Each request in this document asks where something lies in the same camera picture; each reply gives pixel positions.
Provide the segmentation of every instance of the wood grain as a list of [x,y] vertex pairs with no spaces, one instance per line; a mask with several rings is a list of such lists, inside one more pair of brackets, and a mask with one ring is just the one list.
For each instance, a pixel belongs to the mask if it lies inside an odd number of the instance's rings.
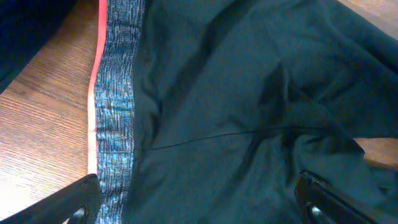
[[98,3],[79,1],[0,95],[0,220],[87,173],[87,91]]

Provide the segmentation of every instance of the dark fabric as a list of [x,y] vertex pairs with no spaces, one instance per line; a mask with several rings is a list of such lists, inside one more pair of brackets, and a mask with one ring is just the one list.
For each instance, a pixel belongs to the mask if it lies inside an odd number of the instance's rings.
[[103,194],[96,223],[121,223],[132,174],[132,64],[144,1],[107,0],[106,43],[95,83],[98,179]]
[[60,27],[76,0],[0,1],[0,93]]
[[301,169],[396,215],[352,138],[398,137],[397,52],[334,0],[147,1],[123,221],[300,223]]

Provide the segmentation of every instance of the wooden table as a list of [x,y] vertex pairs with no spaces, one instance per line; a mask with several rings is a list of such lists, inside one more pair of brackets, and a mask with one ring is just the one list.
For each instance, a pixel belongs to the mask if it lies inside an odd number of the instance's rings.
[[[398,39],[395,0],[341,1]],[[86,101],[97,25],[98,3],[79,1],[0,95],[0,220],[87,173]],[[358,141],[370,160],[397,166],[396,140]]]

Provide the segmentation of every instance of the orange stripe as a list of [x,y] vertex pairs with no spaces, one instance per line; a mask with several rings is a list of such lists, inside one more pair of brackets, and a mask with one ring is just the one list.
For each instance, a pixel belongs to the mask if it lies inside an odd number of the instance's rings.
[[95,99],[94,86],[97,77],[98,67],[100,66],[102,54],[104,53],[106,40],[106,0],[99,0],[98,12],[98,40],[97,51],[93,71],[91,73],[90,84],[88,86],[87,113],[88,113],[88,173],[97,173],[97,141],[96,141],[96,119],[95,119]]

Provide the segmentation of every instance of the seam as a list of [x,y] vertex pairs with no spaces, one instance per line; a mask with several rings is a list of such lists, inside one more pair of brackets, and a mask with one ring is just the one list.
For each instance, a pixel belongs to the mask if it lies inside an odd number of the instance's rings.
[[188,141],[184,141],[184,142],[180,142],[180,143],[176,143],[176,144],[171,144],[168,146],[155,147],[152,149],[147,149],[147,151],[155,151],[158,149],[166,149],[168,147],[182,146],[182,145],[190,144],[192,142],[213,139],[213,138],[219,138],[219,137],[225,137],[225,136],[274,132],[274,131],[281,131],[281,130],[285,130],[285,129],[288,129],[289,131],[294,131],[294,130],[296,130],[296,131],[297,130],[317,131],[318,134],[319,133],[334,133],[334,130],[332,128],[314,128],[314,127],[305,127],[305,126],[283,126],[283,127],[266,128],[266,129],[262,129],[262,130],[243,131],[243,132],[238,132],[238,133],[218,134],[216,136],[208,136],[208,137],[203,137],[203,138],[192,139],[192,140],[188,140]]

